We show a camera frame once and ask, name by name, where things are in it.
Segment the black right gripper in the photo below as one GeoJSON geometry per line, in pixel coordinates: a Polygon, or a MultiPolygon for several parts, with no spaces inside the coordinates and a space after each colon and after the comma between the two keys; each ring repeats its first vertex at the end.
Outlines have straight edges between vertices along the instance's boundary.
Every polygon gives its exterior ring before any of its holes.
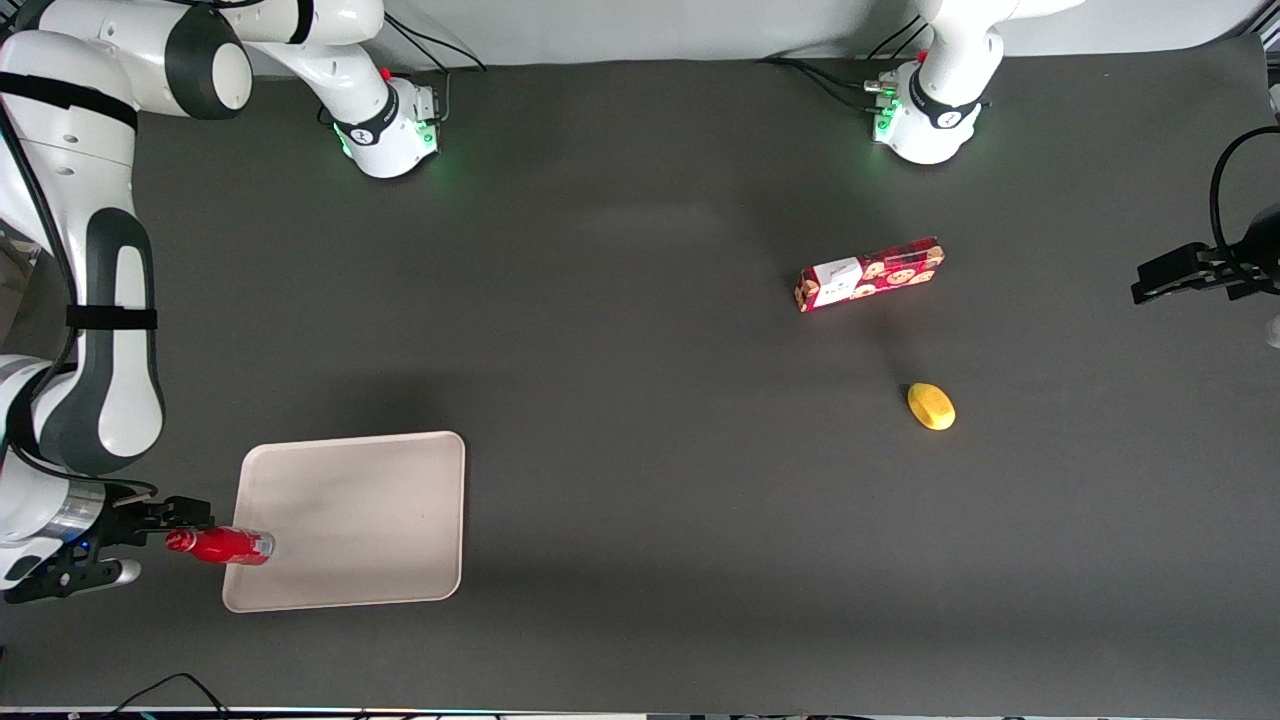
{"type": "MultiPolygon", "coordinates": [[[[4,541],[4,602],[33,603],[127,585],[141,574],[132,559],[105,557],[113,546],[143,547],[159,528],[154,503],[125,503],[113,486],[70,486],[51,519],[22,539],[4,541]]],[[[172,496],[161,502],[163,528],[207,530],[215,527],[209,501],[172,496]]]]}

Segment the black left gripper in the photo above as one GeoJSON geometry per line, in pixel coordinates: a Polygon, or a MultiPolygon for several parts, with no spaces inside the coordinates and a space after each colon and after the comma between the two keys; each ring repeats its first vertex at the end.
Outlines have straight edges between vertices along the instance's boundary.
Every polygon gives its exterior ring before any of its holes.
{"type": "Polygon", "coordinates": [[[1204,288],[1226,290],[1231,301],[1253,293],[1279,295],[1277,204],[1257,214],[1235,243],[1225,238],[1217,204],[1210,205],[1210,228],[1213,250],[1206,243],[1187,243],[1140,264],[1132,284],[1133,302],[1143,305],[1204,288]]]}

